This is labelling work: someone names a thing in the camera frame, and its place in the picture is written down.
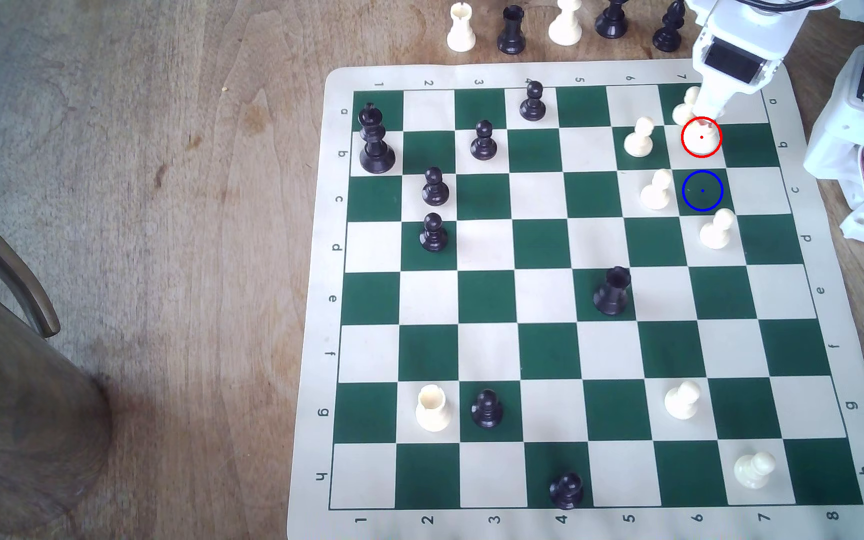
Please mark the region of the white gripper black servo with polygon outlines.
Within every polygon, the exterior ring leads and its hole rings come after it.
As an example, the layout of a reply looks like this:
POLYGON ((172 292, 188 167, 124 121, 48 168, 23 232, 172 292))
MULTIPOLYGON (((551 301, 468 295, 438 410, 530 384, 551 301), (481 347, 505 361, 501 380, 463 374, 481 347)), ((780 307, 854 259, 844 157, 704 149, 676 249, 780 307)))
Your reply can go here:
POLYGON ((766 123, 758 90, 778 71, 808 12, 774 12, 739 1, 686 4, 702 27, 692 52, 693 66, 702 75, 697 117, 720 125, 766 123), (728 91, 758 92, 736 92, 728 100, 728 91))

